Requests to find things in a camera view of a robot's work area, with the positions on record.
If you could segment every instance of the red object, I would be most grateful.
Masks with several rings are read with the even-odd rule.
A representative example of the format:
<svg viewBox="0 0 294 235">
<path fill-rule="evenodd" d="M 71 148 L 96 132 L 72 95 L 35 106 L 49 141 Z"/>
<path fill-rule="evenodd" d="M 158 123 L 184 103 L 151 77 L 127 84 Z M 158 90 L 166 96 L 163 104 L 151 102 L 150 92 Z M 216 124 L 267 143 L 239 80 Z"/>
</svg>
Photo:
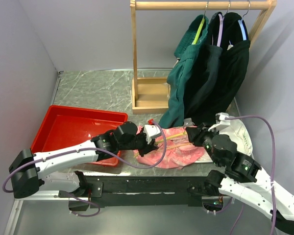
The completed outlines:
<svg viewBox="0 0 294 235">
<path fill-rule="evenodd" d="M 153 121 L 153 119 L 148 120 L 148 124 L 153 125 L 152 121 Z"/>
<path fill-rule="evenodd" d="M 31 145 L 35 152 L 54 151 L 90 140 L 127 121 L 126 113 L 51 105 Z M 110 158 L 93 164 L 116 166 Z"/>
</svg>

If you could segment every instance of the metal hanger hook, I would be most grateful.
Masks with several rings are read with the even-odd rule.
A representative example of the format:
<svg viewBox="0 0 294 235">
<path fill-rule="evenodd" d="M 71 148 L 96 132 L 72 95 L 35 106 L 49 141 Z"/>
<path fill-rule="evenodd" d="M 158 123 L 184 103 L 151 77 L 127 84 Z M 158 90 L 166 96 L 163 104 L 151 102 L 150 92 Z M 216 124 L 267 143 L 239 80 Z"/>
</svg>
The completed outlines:
<svg viewBox="0 0 294 235">
<path fill-rule="evenodd" d="M 244 16 L 248 14 L 249 9 L 250 9 L 250 0 L 247 0 L 247 1 L 249 2 L 249 4 L 248 4 L 248 10 L 247 10 L 247 12 L 242 16 L 242 21 L 243 21 Z"/>
<path fill-rule="evenodd" d="M 229 1 L 229 7 L 227 8 L 226 14 L 229 12 L 230 7 L 231 7 L 231 0 Z"/>
<path fill-rule="evenodd" d="M 206 3 L 206 8 L 205 8 L 204 16 L 206 15 L 206 10 L 207 10 L 208 4 L 209 4 L 209 0 L 208 0 L 207 3 Z"/>
</svg>

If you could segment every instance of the folded clothing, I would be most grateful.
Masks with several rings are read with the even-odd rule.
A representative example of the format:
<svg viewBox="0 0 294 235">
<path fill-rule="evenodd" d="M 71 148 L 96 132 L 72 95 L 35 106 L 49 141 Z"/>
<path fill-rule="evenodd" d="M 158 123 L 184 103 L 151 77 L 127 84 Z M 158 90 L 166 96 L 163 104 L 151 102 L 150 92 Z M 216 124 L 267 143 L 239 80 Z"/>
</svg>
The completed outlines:
<svg viewBox="0 0 294 235">
<path fill-rule="evenodd" d="M 184 166 L 192 164 L 200 159 L 205 154 L 203 147 L 195 147 L 189 143 L 188 136 L 183 127 L 175 127 L 170 129 L 163 129 L 167 139 L 167 151 L 164 159 L 156 167 L 158 168 L 178 168 L 182 169 Z M 156 143 L 159 149 L 154 150 L 143 157 L 138 155 L 138 151 L 134 150 L 136 159 L 139 163 L 153 165 L 160 160 L 164 151 L 163 137 L 156 138 Z"/>
</svg>

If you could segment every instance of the white wall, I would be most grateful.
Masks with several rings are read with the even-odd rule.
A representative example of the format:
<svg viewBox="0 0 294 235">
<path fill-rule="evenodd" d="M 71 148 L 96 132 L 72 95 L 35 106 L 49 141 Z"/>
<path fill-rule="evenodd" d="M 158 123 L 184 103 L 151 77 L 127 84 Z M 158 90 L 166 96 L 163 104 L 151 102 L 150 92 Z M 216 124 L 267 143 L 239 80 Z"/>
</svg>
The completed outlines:
<svg viewBox="0 0 294 235">
<path fill-rule="evenodd" d="M 294 194 L 294 0 L 279 0 L 250 51 L 237 101 L 243 115 L 269 120 L 276 138 L 275 179 Z M 260 120 L 246 120 L 256 160 L 270 173 L 271 140 Z"/>
<path fill-rule="evenodd" d="M 133 68 L 129 0 L 20 2 L 58 71 Z M 137 11 L 138 67 L 172 68 L 174 50 L 199 14 L 203 11 Z M 249 29 L 257 15 L 250 11 L 245 17 Z"/>
<path fill-rule="evenodd" d="M 13 204 L 1 185 L 30 146 L 50 103 L 57 72 L 17 0 L 0 0 L 0 234 Z"/>
</svg>

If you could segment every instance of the dark green garment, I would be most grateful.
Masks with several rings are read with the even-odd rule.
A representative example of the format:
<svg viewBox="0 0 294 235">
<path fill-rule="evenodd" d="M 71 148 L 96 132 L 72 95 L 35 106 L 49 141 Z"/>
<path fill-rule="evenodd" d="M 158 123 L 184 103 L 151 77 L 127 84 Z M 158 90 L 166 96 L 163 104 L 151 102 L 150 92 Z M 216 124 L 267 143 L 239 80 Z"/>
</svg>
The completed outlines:
<svg viewBox="0 0 294 235">
<path fill-rule="evenodd" d="M 242 17 L 234 12 L 227 13 L 223 20 L 223 35 L 220 68 L 217 82 L 207 99 L 192 116 L 195 125 L 214 123 L 215 114 L 225 112 L 244 81 L 249 62 L 250 40 L 243 41 L 238 20 Z"/>
<path fill-rule="evenodd" d="M 217 44 L 221 12 L 213 15 L 208 28 L 206 43 L 194 64 L 193 74 L 187 81 L 184 93 L 184 118 L 190 118 L 198 112 L 202 102 L 213 90 L 218 77 L 219 58 L 222 48 L 211 45 L 212 39 Z"/>
<path fill-rule="evenodd" d="M 171 86 L 171 93 L 169 109 L 163 114 L 159 122 L 162 128 L 183 125 L 185 84 L 192 76 L 194 63 L 207 37 L 208 19 L 205 17 L 205 24 L 202 28 L 201 36 L 197 44 L 192 45 L 202 18 L 203 15 L 199 15 L 191 23 L 175 50 L 174 55 L 179 59 L 179 62 L 171 70 L 167 79 L 167 83 Z"/>
</svg>

